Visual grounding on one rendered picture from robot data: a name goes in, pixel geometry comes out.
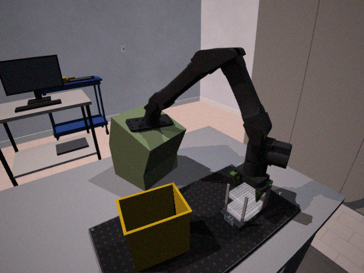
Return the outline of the white well plate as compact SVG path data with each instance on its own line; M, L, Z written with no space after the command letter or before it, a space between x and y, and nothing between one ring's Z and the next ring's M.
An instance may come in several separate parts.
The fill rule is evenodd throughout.
M249 219L252 215L254 215L257 211L259 211L262 207L263 201L259 200L254 203L252 206L246 209L244 221ZM243 208L239 206L236 202L232 201L227 205L227 210L234 215L237 219L241 220L242 210Z
M254 203L256 203L256 200L255 200L255 189L246 184L245 182L229 192L229 198L232 199L241 207L243 207L245 196L249 198L246 207L247 209Z

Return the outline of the yellow plastics bin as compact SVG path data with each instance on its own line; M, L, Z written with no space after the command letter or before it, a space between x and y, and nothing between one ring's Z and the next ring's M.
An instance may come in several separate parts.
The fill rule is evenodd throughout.
M193 211L175 183L118 198L116 203L136 272L190 250Z

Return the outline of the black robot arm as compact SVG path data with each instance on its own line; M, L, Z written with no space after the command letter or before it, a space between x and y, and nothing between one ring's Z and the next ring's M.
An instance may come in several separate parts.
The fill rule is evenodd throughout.
M245 50L238 48L214 48L197 51L187 67L165 88L153 94L144 107L144 117L126 120L131 132L172 126L173 120L162 110L196 82L221 68L237 100L243 119L243 126L249 138L246 159L249 162L263 161L260 175L266 173L268 165L287 167L292 144L267 137L272 123L255 91L243 58Z

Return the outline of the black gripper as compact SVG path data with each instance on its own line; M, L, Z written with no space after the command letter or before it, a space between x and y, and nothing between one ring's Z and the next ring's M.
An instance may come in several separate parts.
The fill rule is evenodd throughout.
M256 202L258 202L262 195L272 186L272 183L268 181L268 179L270 178L269 174L265 173L264 175L259 176L262 163L263 161L260 163L250 163L249 160L247 160L245 157L245 163L242 163L241 165L235 167L234 170L230 172L230 176L234 181L235 187L241 184L244 177L243 181L255 189ZM237 176L239 176L238 183Z

